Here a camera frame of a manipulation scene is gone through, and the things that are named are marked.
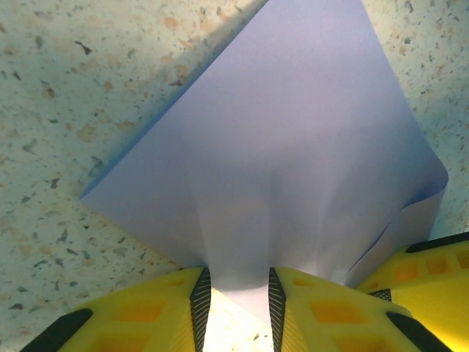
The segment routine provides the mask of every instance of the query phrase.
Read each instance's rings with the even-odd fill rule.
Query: paper
[[[360,0],[270,0],[83,201],[268,321],[270,266],[353,285],[447,174]]]

